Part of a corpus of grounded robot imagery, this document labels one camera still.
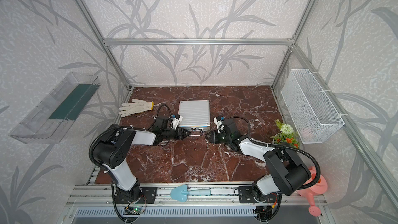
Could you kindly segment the silver aluminium poker case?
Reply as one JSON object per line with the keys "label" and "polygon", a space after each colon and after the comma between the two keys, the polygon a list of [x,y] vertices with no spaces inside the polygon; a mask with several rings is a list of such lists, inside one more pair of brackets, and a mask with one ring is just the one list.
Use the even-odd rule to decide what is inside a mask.
{"label": "silver aluminium poker case", "polygon": [[178,114],[183,117],[178,126],[190,132],[188,137],[201,136],[210,130],[209,100],[180,101]]}

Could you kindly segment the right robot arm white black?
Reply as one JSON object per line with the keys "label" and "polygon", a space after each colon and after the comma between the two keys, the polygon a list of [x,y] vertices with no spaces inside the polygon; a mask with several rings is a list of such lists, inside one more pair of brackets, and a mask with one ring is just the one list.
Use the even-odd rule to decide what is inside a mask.
{"label": "right robot arm white black", "polygon": [[237,118],[215,117],[217,129],[207,132],[205,137],[212,144],[224,144],[232,151],[265,162],[269,174],[252,183],[256,201],[263,202],[266,196],[276,193],[290,196],[318,183],[321,169],[311,154],[287,142],[273,144],[252,139],[250,129],[243,135],[234,121]]}

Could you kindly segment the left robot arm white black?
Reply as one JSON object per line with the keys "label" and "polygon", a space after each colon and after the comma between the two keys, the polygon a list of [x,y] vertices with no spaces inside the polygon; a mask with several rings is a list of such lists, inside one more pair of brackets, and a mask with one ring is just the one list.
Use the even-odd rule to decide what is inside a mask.
{"label": "left robot arm white black", "polygon": [[189,130],[179,126],[182,116],[159,116],[159,112],[157,110],[147,129],[112,124],[90,144],[89,159],[109,174],[114,192],[127,194],[132,199],[142,195],[140,182],[133,175],[126,160],[133,145],[156,146],[163,140],[183,140],[191,134]]}

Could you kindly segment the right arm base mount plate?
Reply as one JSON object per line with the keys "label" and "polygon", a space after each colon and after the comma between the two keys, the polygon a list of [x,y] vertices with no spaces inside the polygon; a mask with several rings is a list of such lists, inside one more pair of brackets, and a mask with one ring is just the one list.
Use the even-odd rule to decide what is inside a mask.
{"label": "right arm base mount plate", "polygon": [[278,195],[273,192],[268,195],[264,195],[259,189],[252,186],[240,186],[237,188],[237,195],[240,203],[267,203],[274,204],[277,202]]}

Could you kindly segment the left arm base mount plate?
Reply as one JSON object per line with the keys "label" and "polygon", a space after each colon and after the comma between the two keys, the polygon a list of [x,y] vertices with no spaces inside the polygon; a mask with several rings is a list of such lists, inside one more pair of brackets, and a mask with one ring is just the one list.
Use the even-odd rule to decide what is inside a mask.
{"label": "left arm base mount plate", "polygon": [[116,204],[154,204],[157,187],[135,187],[130,191],[115,188]]}

